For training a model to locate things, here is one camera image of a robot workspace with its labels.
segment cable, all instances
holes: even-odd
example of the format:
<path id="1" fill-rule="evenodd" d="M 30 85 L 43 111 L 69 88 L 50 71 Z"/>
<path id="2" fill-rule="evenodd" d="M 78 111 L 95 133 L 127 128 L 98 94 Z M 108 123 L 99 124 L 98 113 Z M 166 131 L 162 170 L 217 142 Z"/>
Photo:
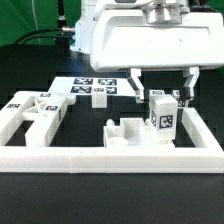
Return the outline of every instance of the cable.
<path id="1" fill-rule="evenodd" d="M 35 0 L 32 0 L 32 11 L 33 11 L 33 19 L 36 26 L 36 30 L 39 30 L 39 25 L 37 21 L 37 14 L 36 14 L 36 7 L 35 7 Z"/>
<path id="2" fill-rule="evenodd" d="M 205 5 L 209 2 L 209 0 L 199 0 L 201 5 Z"/>
<path id="3" fill-rule="evenodd" d="M 67 21 L 64 12 L 64 0 L 57 0 L 58 3 L 58 27 L 66 26 Z"/>
<path id="4" fill-rule="evenodd" d="M 197 6 L 201 6 L 199 0 L 194 0 L 194 4 L 197 5 Z"/>
<path id="5" fill-rule="evenodd" d="M 23 35 L 22 37 L 20 37 L 19 39 L 17 39 L 13 45 L 19 44 L 19 42 L 21 42 L 22 40 L 26 39 L 27 37 L 30 37 L 32 35 L 36 35 L 39 33 L 50 33 L 50 32 L 59 32 L 62 31 L 62 28 L 54 28 L 54 29 L 42 29 L 42 30 L 37 30 L 37 31 L 33 31 L 30 33 L 27 33 L 25 35 Z"/>
<path id="6" fill-rule="evenodd" d="M 25 44 L 26 42 L 33 40 L 33 39 L 73 39 L 72 36 L 35 36 L 35 37 L 29 37 L 25 39 L 21 44 Z"/>

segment white robot body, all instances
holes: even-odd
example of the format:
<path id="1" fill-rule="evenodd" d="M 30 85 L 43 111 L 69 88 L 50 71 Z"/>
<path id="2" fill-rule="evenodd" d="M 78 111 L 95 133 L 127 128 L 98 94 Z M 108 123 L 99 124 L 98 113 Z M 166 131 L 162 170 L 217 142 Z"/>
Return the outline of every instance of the white robot body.
<path id="1" fill-rule="evenodd" d="M 223 39 L 219 13 L 182 14 L 181 24 L 149 24 L 141 9 L 107 10 L 92 33 L 91 66 L 98 72 L 214 69 L 224 65 Z"/>
<path id="2" fill-rule="evenodd" d="M 97 0 L 82 0 L 81 18 L 75 24 L 75 43 L 71 45 L 72 51 L 89 54 Z"/>

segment green background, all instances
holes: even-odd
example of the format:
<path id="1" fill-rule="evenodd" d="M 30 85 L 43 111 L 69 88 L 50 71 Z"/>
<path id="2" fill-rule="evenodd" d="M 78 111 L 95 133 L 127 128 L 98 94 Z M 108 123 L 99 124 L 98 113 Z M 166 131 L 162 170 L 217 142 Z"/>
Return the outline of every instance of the green background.
<path id="1" fill-rule="evenodd" d="M 56 3 L 56 0 L 35 0 L 39 29 L 57 27 Z M 81 0 L 64 0 L 64 4 L 68 25 L 74 25 L 80 17 Z M 224 14 L 223 0 L 210 0 L 209 5 Z M 31 0 L 0 0 L 0 46 L 11 44 L 35 29 Z"/>

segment white block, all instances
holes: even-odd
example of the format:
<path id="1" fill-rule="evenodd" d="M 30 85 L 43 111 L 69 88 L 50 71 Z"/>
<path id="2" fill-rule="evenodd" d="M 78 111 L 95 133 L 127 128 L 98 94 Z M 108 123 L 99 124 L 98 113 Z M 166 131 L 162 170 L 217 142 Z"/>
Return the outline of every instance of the white block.
<path id="1" fill-rule="evenodd" d="M 9 141 L 23 122 L 22 112 L 32 105 L 32 96 L 14 97 L 0 111 L 0 146 Z"/>
<path id="2" fill-rule="evenodd" d="M 49 146 L 63 120 L 67 105 L 66 97 L 54 96 L 46 104 L 41 116 L 25 134 L 28 147 Z"/>
<path id="3" fill-rule="evenodd" d="M 169 94 L 150 98 L 150 121 L 157 141 L 175 139 L 177 110 L 178 103 Z"/>
<path id="4" fill-rule="evenodd" d="M 94 87 L 92 92 L 92 108 L 107 108 L 106 88 Z"/>

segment black cable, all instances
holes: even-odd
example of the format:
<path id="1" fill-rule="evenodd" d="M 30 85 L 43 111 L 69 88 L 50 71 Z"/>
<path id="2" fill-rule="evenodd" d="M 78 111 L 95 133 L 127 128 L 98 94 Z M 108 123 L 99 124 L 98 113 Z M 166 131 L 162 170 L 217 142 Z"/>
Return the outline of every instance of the black cable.
<path id="1" fill-rule="evenodd" d="M 201 6 L 200 1 L 199 0 L 194 0 L 194 4 L 197 6 Z"/>
<path id="2" fill-rule="evenodd" d="M 201 5 L 205 5 L 209 2 L 209 0 L 199 0 Z"/>
<path id="3" fill-rule="evenodd" d="M 33 40 L 33 39 L 72 39 L 72 36 L 35 36 L 35 37 L 29 37 L 25 39 L 21 44 L 25 44 L 26 42 Z"/>
<path id="4" fill-rule="evenodd" d="M 26 39 L 29 36 L 35 35 L 35 34 L 39 34 L 39 33 L 50 33 L 50 32 L 58 32 L 58 31 L 62 31 L 62 28 L 54 28 L 54 29 L 42 29 L 42 30 L 36 30 L 30 33 L 27 33 L 23 36 L 21 36 L 19 39 L 17 39 L 13 44 L 19 44 L 19 42 L 21 42 L 22 40 Z"/>
<path id="5" fill-rule="evenodd" d="M 64 12 L 64 0 L 57 0 L 58 2 L 58 27 L 66 26 L 67 21 Z"/>

